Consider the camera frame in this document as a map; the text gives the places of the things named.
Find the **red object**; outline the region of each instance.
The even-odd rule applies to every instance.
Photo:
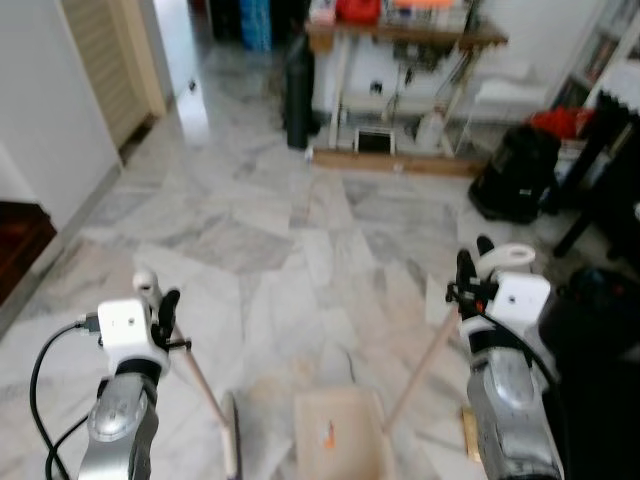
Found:
[[[336,18],[345,22],[375,24],[380,17],[381,0],[338,0]]]
[[[586,108],[566,109],[558,107],[551,112],[536,113],[531,117],[531,126],[545,130],[560,140],[578,138],[582,127],[588,123],[593,110]]]

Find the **wall baseboard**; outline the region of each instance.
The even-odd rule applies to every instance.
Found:
[[[107,171],[95,190],[78,208],[71,220],[51,240],[49,245],[31,265],[29,271],[0,306],[0,338],[4,336],[34,294],[54,262],[64,252],[71,239],[80,231],[91,212],[111,189],[120,176],[120,166],[114,165]]]

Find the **black cable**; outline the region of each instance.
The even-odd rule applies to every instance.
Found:
[[[51,467],[53,466],[53,459],[58,455],[58,449],[60,445],[64,443],[64,441],[69,438],[69,436],[75,432],[80,426],[87,421],[89,415],[85,415],[80,420],[78,420],[69,430],[64,432],[64,434],[58,439],[58,441],[53,445],[53,448],[49,450],[49,455],[47,455],[47,461],[44,464],[44,474],[47,480],[53,480],[53,475],[51,473]]]
[[[547,366],[545,365],[544,361],[542,360],[542,357],[540,357],[540,355],[538,355],[538,353],[526,341],[520,338],[520,335],[515,333],[509,327],[499,322],[495,318],[487,315],[486,313],[481,312],[471,302],[467,300],[463,300],[462,297],[455,291],[451,291],[450,293],[451,293],[451,296],[456,300],[456,302],[458,302],[458,305],[460,306],[461,309],[484,318],[486,321],[488,321],[494,327],[496,327],[496,329],[500,330],[501,332],[511,337],[515,341],[518,348],[522,350],[522,352],[525,354],[525,356],[533,360],[535,364],[538,366],[538,368],[540,369],[540,371],[542,372],[542,375],[544,376],[545,380],[549,384],[549,390],[551,391],[554,397],[554,400],[557,403],[558,413],[562,423],[562,437],[563,437],[562,443],[563,443],[563,450],[564,450],[564,461],[563,461],[564,480],[571,480],[571,451],[569,446],[569,422],[567,419],[567,413],[565,411],[564,404],[562,403],[562,396],[560,395],[560,387],[558,386],[558,383],[556,382],[549,368],[547,368]]]
[[[58,338],[60,338],[65,333],[70,332],[71,330],[74,330],[76,328],[82,328],[82,327],[83,327],[83,322],[74,322],[67,325],[66,327],[62,327],[60,330],[54,333],[49,338],[49,340],[47,340],[47,342],[44,344],[44,346],[40,350],[40,353],[38,354],[38,358],[36,358],[36,363],[33,366],[33,371],[31,372],[31,382],[29,383],[29,406],[31,407],[31,415],[33,416],[33,421],[35,422],[36,427],[38,428],[38,431],[40,432],[40,435],[42,436],[42,439],[44,440],[45,445],[49,449],[49,452],[51,452],[51,450],[53,449],[53,444],[51,443],[49,434],[47,433],[47,430],[44,428],[42,419],[40,418],[40,413],[38,412],[38,403],[37,403],[36,387],[38,385],[38,375],[40,374],[40,367],[42,366],[42,360],[44,359],[44,356],[47,353],[47,350],[49,350],[53,342],[55,342]],[[60,471],[60,475],[62,476],[63,480],[69,480],[69,474],[67,473],[67,470],[64,468],[62,460],[60,460],[60,457],[55,452],[53,453],[53,460],[56,462],[56,465],[58,467],[58,470]]]

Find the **doorway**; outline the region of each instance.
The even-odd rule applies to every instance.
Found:
[[[206,0],[153,0],[176,97],[213,47]]]

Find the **wooden table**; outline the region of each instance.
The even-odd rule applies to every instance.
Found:
[[[339,117],[342,107],[342,96],[345,83],[345,73],[349,63],[352,40],[361,35],[371,35],[374,38],[388,41],[402,41],[412,44],[427,44],[435,46],[457,46],[463,53],[463,64],[460,73],[456,75],[456,88],[446,105],[444,116],[445,124],[451,119],[458,103],[463,97],[473,70],[485,48],[505,45],[507,37],[495,25],[488,21],[482,21],[477,29],[471,32],[446,31],[417,26],[399,26],[393,24],[358,25],[344,22],[337,22],[333,25],[317,24],[307,22],[306,31],[309,35],[311,50],[316,54],[328,53],[333,49],[334,38],[338,37],[341,42],[340,57],[336,70],[335,93],[333,109],[331,112],[331,123],[329,126],[329,147],[328,149],[314,149],[313,162],[326,164],[326,166],[336,167],[340,165],[340,158],[344,160],[344,168],[363,168],[367,162],[358,162],[359,154],[353,151],[339,150],[338,130]],[[444,157],[453,157],[453,149],[446,135],[441,138],[441,146],[444,150]],[[376,155],[376,165],[378,169],[384,165],[385,170],[399,170],[399,161],[396,155]],[[478,167],[475,160],[451,159],[451,163],[456,163],[452,169],[442,168],[442,155],[412,155],[411,169],[419,173],[443,173],[446,171],[459,172],[458,174],[470,175],[477,172],[482,167]]]

